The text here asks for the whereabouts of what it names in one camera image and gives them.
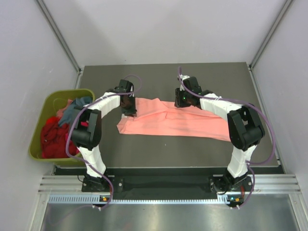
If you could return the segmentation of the salmon pink t shirt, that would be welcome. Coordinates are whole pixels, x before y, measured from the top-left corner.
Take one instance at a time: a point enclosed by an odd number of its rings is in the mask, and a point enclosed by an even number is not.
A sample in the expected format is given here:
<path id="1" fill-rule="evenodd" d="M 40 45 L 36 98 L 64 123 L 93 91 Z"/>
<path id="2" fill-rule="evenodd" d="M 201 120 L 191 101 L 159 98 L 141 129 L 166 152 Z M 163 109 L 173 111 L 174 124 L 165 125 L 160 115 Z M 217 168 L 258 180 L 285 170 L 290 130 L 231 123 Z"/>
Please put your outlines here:
<path id="1" fill-rule="evenodd" d="M 197 107 L 176 108 L 158 98 L 136 98 L 137 116 L 122 116 L 120 134 L 187 136 L 231 141 L 227 121 Z"/>

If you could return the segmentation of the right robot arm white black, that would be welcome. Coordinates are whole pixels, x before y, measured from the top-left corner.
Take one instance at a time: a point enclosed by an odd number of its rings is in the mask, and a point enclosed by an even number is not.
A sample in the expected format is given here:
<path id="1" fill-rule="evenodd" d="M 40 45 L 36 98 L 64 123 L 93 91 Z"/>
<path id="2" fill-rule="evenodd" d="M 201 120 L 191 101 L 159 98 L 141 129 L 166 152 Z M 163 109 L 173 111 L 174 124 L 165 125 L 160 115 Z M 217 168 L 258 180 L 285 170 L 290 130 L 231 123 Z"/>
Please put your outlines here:
<path id="1" fill-rule="evenodd" d="M 212 183 L 213 191 L 237 190 L 247 177 L 247 164 L 265 136 L 258 113 L 250 107 L 223 101 L 211 91 L 203 91 L 195 77 L 178 76 L 181 86 L 176 88 L 177 108 L 194 106 L 224 119 L 228 124 L 229 138 L 233 144 L 231 161 L 221 180 Z"/>

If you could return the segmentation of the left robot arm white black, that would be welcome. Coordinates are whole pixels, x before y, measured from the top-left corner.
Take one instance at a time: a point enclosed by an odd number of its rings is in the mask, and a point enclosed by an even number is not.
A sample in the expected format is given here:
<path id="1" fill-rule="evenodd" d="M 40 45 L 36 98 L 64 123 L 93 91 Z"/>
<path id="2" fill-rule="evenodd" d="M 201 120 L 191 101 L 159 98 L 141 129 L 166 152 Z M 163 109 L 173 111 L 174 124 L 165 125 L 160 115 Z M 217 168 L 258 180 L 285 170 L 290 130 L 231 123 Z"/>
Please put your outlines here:
<path id="1" fill-rule="evenodd" d="M 68 141 L 81 153 L 87 172 L 82 181 L 82 192 L 106 192 L 112 190 L 111 181 L 105 176 L 99 144 L 102 137 L 102 118 L 121 107 L 125 116 L 136 116 L 136 101 L 132 82 L 122 79 L 119 85 L 85 106 L 75 106 L 72 113 Z"/>

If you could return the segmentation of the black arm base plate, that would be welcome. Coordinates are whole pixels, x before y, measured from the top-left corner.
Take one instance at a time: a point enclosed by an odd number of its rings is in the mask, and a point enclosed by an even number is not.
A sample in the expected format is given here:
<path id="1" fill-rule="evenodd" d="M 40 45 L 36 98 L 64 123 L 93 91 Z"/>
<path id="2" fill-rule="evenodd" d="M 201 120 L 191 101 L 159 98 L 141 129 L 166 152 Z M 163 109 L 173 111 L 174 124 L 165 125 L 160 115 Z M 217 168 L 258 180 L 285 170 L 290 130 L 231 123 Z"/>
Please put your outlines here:
<path id="1" fill-rule="evenodd" d="M 195 190 L 202 193 L 243 192 L 250 190 L 252 181 L 250 177 L 232 184 L 222 176 L 108 176 L 113 185 L 114 193 L 126 193 L 133 190 L 149 190 L 157 193 L 163 190 Z"/>

